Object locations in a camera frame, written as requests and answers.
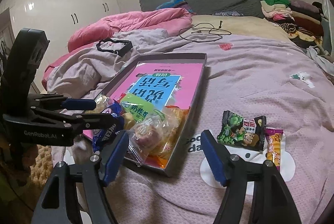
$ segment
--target bed sheet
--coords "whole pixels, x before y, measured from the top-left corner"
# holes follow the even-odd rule
[[[266,115],[267,126],[284,129],[285,151],[296,167],[287,186],[302,223],[315,223],[334,193],[334,87],[322,71],[290,41],[233,34],[214,42],[194,43],[166,35],[165,30],[159,29],[119,33],[120,38],[133,41],[134,56],[124,58],[130,59],[126,62],[116,61],[116,56],[109,54],[104,57],[104,70],[97,63],[100,59],[97,55],[105,56],[105,53],[96,53],[94,48],[92,53],[82,50],[75,65],[72,65],[74,61],[67,60],[54,71],[52,91],[62,93],[66,88],[75,92],[89,83],[89,87],[97,88],[81,91],[81,96],[87,93],[85,98],[94,98],[107,83],[104,74],[111,74],[105,69],[116,73],[139,53],[207,53],[204,84],[193,120],[198,122],[189,129],[188,136],[196,136],[205,129],[218,135],[224,110],[246,118]],[[201,41],[215,38],[205,34],[189,36]],[[90,59],[95,67],[88,68],[83,58]],[[84,69],[83,75],[71,76],[71,71],[78,68]],[[314,87],[290,78],[298,72],[310,74]],[[75,162],[88,161],[92,154],[89,142],[80,137],[75,141],[72,147]],[[213,223],[225,189],[208,183],[201,173],[205,165],[203,152],[191,151],[186,140],[184,143],[183,158],[175,177],[166,178],[143,169],[136,172],[120,169],[115,182],[106,188],[119,223]],[[55,162],[62,159],[59,156],[62,153],[52,149]],[[241,224],[247,223],[251,200],[246,195]]]
[[[215,28],[219,27],[220,21],[223,21],[221,28],[230,31],[232,34],[248,35],[261,38],[271,38],[284,42],[291,42],[288,34],[279,26],[268,22],[266,19],[257,17],[225,17],[211,15],[192,16],[192,26],[199,23],[211,23]],[[183,37],[192,32],[191,29],[183,33]]]

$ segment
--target black snack package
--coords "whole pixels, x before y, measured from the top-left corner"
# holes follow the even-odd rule
[[[231,111],[224,111],[218,143],[263,151],[266,116],[244,119]]]

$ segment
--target purple garment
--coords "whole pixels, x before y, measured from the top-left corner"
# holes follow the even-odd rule
[[[302,9],[311,11],[313,13],[319,14],[319,9],[315,7],[314,5],[311,5],[310,3],[307,3],[301,0],[290,0],[290,1],[291,1],[292,6],[295,6],[297,8],[302,8]]]

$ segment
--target white wardrobe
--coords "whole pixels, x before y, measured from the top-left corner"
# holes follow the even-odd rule
[[[76,30],[120,13],[116,0],[3,0],[0,13],[8,7],[15,37],[22,28],[34,28],[50,40],[34,81],[40,91],[46,67],[68,53],[67,41]]]

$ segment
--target stack of folded clothes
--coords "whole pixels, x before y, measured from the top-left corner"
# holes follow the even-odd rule
[[[324,35],[319,9],[300,0],[263,0],[266,19],[279,25],[300,48],[322,44]]]

